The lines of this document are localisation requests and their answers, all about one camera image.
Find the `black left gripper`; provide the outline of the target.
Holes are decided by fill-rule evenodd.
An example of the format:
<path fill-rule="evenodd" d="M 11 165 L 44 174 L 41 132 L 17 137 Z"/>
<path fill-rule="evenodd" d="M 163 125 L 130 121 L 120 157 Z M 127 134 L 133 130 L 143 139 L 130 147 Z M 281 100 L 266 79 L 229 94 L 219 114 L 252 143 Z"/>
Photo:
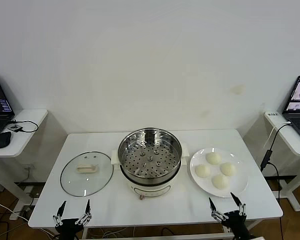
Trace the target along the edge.
<path fill-rule="evenodd" d="M 82 231 L 82 225 L 86 225 L 92 218 L 90 200 L 87 201 L 84 214 L 78 218 L 63 219 L 62 216 L 66 201 L 58 208 L 56 215 L 52 218 L 55 223 L 55 230 L 58 232 L 59 240 L 78 240 L 77 233 Z"/>

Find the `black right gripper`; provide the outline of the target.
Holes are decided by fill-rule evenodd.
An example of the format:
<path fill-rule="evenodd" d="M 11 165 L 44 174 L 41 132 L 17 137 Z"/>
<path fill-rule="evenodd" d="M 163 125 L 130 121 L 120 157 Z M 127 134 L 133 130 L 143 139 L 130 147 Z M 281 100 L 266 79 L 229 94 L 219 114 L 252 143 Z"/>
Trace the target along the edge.
<path fill-rule="evenodd" d="M 211 216 L 227 228 L 230 228 L 234 234 L 233 240 L 250 240 L 252 237 L 245 225 L 247 218 L 246 204 L 242 203 L 240 199 L 235 196 L 232 192 L 230 193 L 238 210 L 222 213 L 217 210 L 212 199 L 209 198 L 209 204 L 211 209 Z"/>

